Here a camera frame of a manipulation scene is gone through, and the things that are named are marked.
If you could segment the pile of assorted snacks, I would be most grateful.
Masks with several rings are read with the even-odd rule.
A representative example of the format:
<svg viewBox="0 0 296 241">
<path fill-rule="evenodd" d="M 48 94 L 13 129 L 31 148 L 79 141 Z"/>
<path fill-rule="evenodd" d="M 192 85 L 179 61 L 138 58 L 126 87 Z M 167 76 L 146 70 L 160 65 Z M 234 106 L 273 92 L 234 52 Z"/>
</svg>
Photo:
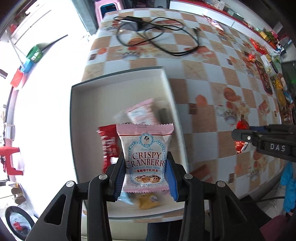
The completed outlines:
<svg viewBox="0 0 296 241">
<path fill-rule="evenodd" d="M 288 92 L 285 79 L 283 77 L 280 59 L 272 57 L 270 62 L 271 73 L 269 77 L 276 96 L 281 123 L 293 125 L 295 123 L 293 108 L 295 107 L 292 97 Z"/>
</svg>

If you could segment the light blue snack bar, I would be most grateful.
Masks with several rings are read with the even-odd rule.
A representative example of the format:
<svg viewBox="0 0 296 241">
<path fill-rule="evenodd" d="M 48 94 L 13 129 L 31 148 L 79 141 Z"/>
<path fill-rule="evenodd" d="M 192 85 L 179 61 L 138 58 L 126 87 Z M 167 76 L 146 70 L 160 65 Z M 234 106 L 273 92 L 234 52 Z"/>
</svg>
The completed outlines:
<svg viewBox="0 0 296 241">
<path fill-rule="evenodd" d="M 135 203 L 135 195 L 134 193 L 121 191 L 120 196 L 118 197 L 117 200 L 127 203 L 129 205 L 133 205 Z"/>
</svg>

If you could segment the white shallow box dark rim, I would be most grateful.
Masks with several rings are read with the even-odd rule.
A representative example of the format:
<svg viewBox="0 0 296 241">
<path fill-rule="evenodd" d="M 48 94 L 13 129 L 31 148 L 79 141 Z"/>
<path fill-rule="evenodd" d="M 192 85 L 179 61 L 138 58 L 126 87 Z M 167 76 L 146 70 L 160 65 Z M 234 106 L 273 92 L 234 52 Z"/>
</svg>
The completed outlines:
<svg viewBox="0 0 296 241">
<path fill-rule="evenodd" d="M 163 68 L 126 70 L 74 85 L 70 129 L 80 183 L 93 183 L 107 154 L 116 153 L 120 172 L 109 182 L 109 218 L 146 218 L 184 208 L 170 162 L 187 169 L 187 154 Z"/>
</svg>

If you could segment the red plastic stool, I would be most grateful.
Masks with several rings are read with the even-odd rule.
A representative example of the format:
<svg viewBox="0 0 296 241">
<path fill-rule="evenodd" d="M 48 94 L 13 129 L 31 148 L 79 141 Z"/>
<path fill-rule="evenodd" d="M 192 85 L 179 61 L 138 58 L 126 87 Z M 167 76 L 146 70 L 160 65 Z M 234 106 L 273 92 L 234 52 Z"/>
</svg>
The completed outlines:
<svg viewBox="0 0 296 241">
<path fill-rule="evenodd" d="M 0 154 L 1 156 L 5 157 L 4 161 L 4 171 L 7 175 L 10 176 L 19 176 L 23 175 L 23 171 L 17 170 L 13 167 L 13 164 L 11 163 L 11 156 L 14 153 L 20 152 L 20 148 L 18 147 L 9 147 L 9 146 L 2 146 L 0 147 Z"/>
</svg>

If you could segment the black power adapter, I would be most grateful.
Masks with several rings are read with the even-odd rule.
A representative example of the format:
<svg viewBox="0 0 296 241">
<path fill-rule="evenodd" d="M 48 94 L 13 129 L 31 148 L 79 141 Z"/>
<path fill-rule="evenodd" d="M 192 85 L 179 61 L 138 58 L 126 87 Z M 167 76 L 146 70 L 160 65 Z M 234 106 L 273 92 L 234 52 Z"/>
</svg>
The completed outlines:
<svg viewBox="0 0 296 241">
<path fill-rule="evenodd" d="M 139 17 L 126 16 L 120 20 L 120 27 L 125 30 L 138 32 L 143 29 L 144 21 Z"/>
</svg>

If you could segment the red orange candy wrapper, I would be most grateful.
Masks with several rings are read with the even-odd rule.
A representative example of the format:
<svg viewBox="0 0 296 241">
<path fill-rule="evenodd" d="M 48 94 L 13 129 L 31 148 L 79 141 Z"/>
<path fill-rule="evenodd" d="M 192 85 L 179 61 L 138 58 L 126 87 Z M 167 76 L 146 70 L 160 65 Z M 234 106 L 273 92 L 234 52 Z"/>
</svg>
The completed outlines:
<svg viewBox="0 0 296 241">
<path fill-rule="evenodd" d="M 255 56 L 254 54 L 247 53 L 247 54 L 245 54 L 245 55 L 246 55 L 246 57 L 247 57 L 248 62 L 252 62 L 252 63 L 254 63 L 254 62 L 256 61 L 256 56 Z"/>
</svg>

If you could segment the dark red chocolate box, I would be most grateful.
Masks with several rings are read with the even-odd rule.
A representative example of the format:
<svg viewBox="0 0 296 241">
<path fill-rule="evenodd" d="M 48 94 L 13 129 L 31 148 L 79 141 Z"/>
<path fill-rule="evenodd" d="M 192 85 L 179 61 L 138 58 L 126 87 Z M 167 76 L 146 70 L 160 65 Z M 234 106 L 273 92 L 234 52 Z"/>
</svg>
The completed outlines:
<svg viewBox="0 0 296 241">
<path fill-rule="evenodd" d="M 262 85 L 263 85 L 265 92 L 267 94 L 272 95 L 273 90 L 272 90 L 270 82 L 269 82 L 269 76 L 267 75 L 267 73 L 264 69 L 264 65 L 262 63 L 260 63 L 258 60 L 255 61 L 255 65 L 257 67 L 257 70 L 258 70 L 258 73 L 260 76 L 260 80 L 262 81 Z"/>
</svg>

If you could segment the yellow snack packet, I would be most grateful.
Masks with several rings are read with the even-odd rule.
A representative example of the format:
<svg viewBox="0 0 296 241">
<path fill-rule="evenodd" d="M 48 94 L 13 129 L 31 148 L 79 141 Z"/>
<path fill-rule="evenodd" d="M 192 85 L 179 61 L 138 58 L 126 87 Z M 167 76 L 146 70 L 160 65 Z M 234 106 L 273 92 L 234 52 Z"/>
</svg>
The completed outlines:
<svg viewBox="0 0 296 241">
<path fill-rule="evenodd" d="M 141 210 L 160 206 L 160 201 L 154 193 L 140 193 L 136 195 L 138 208 Z"/>
</svg>

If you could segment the green basin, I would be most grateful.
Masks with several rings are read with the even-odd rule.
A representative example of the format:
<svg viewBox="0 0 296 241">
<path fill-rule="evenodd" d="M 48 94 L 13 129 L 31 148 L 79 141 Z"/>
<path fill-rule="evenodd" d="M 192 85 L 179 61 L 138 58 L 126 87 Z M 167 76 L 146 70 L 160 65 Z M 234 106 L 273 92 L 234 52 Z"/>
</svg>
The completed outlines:
<svg viewBox="0 0 296 241">
<path fill-rule="evenodd" d="M 26 58 L 33 61 L 34 63 L 38 63 L 43 57 L 43 51 L 45 50 L 46 46 L 46 43 L 34 45 L 28 52 Z"/>
</svg>

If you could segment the small red candy packet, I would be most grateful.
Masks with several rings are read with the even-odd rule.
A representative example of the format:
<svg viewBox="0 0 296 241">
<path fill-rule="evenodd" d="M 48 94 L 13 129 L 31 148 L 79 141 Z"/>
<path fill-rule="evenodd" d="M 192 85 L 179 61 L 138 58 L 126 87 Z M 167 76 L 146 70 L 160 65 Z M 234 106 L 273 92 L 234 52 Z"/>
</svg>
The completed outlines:
<svg viewBox="0 0 296 241">
<path fill-rule="evenodd" d="M 236 124 L 236 128 L 235 128 L 234 143 L 235 143 L 235 149 L 236 149 L 237 154 L 243 153 L 248 146 L 248 142 L 246 141 L 247 134 L 242 132 L 242 131 L 246 131 L 246 130 L 250 130 L 250 126 L 249 126 L 247 120 L 245 119 L 244 115 L 242 114 L 240 117 L 240 120 Z"/>
</svg>

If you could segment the pink crispy cranberry packet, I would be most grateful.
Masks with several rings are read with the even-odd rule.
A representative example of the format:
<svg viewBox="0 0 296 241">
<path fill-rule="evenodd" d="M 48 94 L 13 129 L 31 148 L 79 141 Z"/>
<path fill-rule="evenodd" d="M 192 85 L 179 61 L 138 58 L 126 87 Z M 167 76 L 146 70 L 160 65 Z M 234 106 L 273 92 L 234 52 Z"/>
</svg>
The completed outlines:
<svg viewBox="0 0 296 241">
<path fill-rule="evenodd" d="M 158 125 L 159 121 L 153 111 L 154 100 L 152 98 L 142 101 L 131 108 L 127 108 L 125 113 L 133 124 L 138 125 Z"/>
</svg>

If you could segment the red basin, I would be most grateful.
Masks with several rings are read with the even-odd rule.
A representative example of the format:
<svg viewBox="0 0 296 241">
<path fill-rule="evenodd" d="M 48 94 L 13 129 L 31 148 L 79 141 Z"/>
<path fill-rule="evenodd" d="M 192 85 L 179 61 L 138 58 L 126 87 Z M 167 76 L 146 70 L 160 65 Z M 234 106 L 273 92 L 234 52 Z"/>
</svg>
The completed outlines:
<svg viewBox="0 0 296 241">
<path fill-rule="evenodd" d="M 20 69 L 17 69 L 15 72 L 15 75 L 13 76 L 13 78 L 11 80 L 11 86 L 13 88 L 18 87 L 20 82 L 22 81 L 23 77 L 24 77 L 24 73 L 22 71 L 20 71 Z"/>
</svg>

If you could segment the red snack packet white characters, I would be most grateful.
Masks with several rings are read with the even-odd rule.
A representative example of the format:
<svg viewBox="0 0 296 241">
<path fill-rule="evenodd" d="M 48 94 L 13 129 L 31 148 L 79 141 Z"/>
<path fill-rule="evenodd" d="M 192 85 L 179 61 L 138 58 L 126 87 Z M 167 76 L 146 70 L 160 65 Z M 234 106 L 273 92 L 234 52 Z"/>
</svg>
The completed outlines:
<svg viewBox="0 0 296 241">
<path fill-rule="evenodd" d="M 118 134 L 116 125 L 100 126 L 97 130 L 100 135 L 103 148 L 103 168 L 105 173 L 107 168 L 118 161 L 120 149 L 118 145 Z"/>
</svg>

